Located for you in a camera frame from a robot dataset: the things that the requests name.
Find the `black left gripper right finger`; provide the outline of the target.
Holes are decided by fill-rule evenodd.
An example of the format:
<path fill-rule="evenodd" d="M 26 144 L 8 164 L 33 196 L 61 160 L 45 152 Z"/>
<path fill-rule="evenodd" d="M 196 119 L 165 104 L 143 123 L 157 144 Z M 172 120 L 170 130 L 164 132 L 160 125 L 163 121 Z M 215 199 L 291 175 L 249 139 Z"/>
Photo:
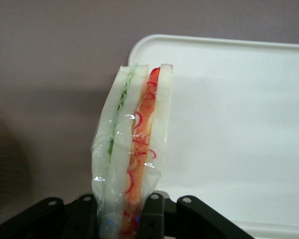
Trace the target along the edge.
<path fill-rule="evenodd" d="M 138 239 L 251 239 L 252 236 L 197 197 L 186 195 L 173 202 L 166 192 L 146 200 Z"/>

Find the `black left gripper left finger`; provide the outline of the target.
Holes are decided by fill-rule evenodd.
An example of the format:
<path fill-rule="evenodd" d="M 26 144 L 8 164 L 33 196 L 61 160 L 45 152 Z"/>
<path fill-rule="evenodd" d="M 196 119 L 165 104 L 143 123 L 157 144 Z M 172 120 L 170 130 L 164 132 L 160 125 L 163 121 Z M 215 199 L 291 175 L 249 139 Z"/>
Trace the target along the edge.
<path fill-rule="evenodd" d="M 97 239 L 96 207 L 91 194 L 46 198 L 0 224 L 0 239 Z"/>

